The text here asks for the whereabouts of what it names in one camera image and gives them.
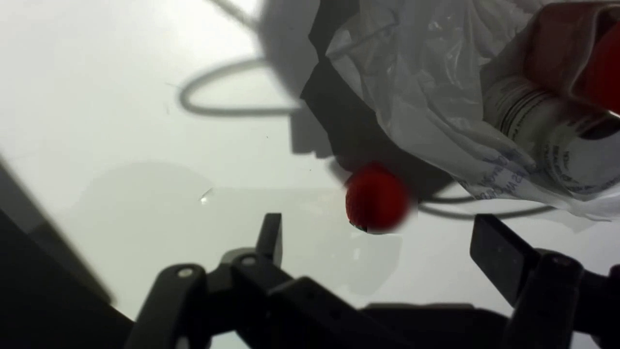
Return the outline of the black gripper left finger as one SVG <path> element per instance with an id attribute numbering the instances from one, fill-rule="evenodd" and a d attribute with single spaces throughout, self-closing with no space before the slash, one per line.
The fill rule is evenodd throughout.
<path id="1" fill-rule="evenodd" d="M 282 215 L 263 217 L 257 242 L 228 250 L 212 271 L 162 269 L 123 349 L 208 349 L 234 331 L 249 349 L 404 349 L 394 331 L 309 277 L 280 267 Z"/>

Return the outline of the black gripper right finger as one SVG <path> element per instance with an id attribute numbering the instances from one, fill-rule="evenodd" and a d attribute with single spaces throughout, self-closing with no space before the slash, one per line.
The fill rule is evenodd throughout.
<path id="1" fill-rule="evenodd" d="M 620 349 L 620 265 L 606 275 L 534 248 L 495 215 L 476 215 L 468 255 L 513 306 L 499 349 L 569 349 L 575 333 Z"/>

